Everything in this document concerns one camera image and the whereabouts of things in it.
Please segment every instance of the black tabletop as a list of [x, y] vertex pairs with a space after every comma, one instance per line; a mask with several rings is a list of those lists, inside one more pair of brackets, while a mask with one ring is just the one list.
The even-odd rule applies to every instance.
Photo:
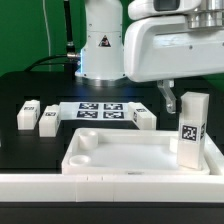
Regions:
[[[210, 94], [207, 133], [224, 152], [224, 93], [201, 77], [175, 80], [176, 97], [187, 91]], [[77, 128], [137, 129], [131, 121], [69, 120], [61, 122], [55, 138], [40, 138], [38, 124], [32, 131], [17, 128], [19, 110], [32, 99], [40, 101], [41, 114], [46, 106], [60, 102], [141, 102], [157, 116], [158, 130], [178, 128], [178, 114], [167, 113], [156, 82], [106, 88], [78, 84], [62, 72], [7, 73], [0, 78], [0, 173], [61, 173], [61, 162]], [[192, 203], [0, 203], [0, 215], [8, 223], [16, 222], [10, 216], [13, 212], [20, 220], [28, 211], [32, 211], [27, 216], [31, 223], [221, 223], [223, 208], [222, 204]]]

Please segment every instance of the white box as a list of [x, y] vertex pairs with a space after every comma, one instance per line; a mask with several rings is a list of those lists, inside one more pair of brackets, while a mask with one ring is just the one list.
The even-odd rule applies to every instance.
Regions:
[[40, 137], [55, 137], [60, 122], [60, 107], [58, 105], [47, 106], [39, 122]]
[[26, 101], [17, 115], [19, 130], [34, 129], [40, 116], [40, 102], [37, 100]]
[[168, 131], [80, 128], [74, 133], [63, 159], [62, 173], [209, 175], [204, 159], [201, 170], [178, 166], [177, 154], [170, 151], [170, 140], [177, 136], [178, 132]]
[[128, 103], [128, 114], [140, 130], [156, 130], [157, 117], [142, 103]]
[[181, 166], [201, 169], [209, 95], [187, 92], [181, 100], [177, 163]]

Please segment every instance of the white block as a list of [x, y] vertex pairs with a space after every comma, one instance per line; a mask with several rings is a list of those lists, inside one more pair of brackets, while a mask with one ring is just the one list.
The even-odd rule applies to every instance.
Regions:
[[201, 169], [209, 95], [187, 92], [181, 99], [177, 163], [181, 166]]
[[156, 130], [157, 117], [142, 103], [128, 103], [128, 113], [140, 130]]
[[26, 101], [17, 115], [19, 130], [34, 129], [40, 116], [40, 102], [37, 100]]
[[75, 177], [51, 174], [0, 175], [1, 202], [76, 201]]
[[114, 183], [114, 202], [221, 202], [223, 180], [212, 175], [119, 175]]
[[58, 105], [47, 106], [39, 122], [40, 137], [55, 137], [60, 122], [60, 107]]

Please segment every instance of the green wall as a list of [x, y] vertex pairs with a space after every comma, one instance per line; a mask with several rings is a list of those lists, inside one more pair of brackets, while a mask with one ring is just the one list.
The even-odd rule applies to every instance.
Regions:
[[[84, 0], [70, 0], [73, 35], [77, 49], [85, 44]], [[124, 8], [123, 36], [131, 23], [127, 5], [132, 0], [121, 0]], [[46, 0], [52, 42], [52, 54], [65, 53], [66, 35], [63, 0]], [[0, 1], [0, 76], [10, 71], [22, 71], [34, 61], [48, 56], [47, 35], [42, 0]], [[60, 66], [52, 67], [62, 70]], [[206, 76], [217, 88], [224, 90], [224, 75]]]

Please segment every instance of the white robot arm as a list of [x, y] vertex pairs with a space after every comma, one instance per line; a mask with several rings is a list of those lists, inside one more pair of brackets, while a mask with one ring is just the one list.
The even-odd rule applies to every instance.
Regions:
[[76, 77], [100, 85], [124, 77], [120, 0], [85, 0], [87, 41]]
[[129, 15], [140, 20], [126, 32], [125, 74], [135, 82], [162, 80], [168, 112], [175, 112], [169, 79], [224, 72], [223, 11], [224, 0], [135, 0]]

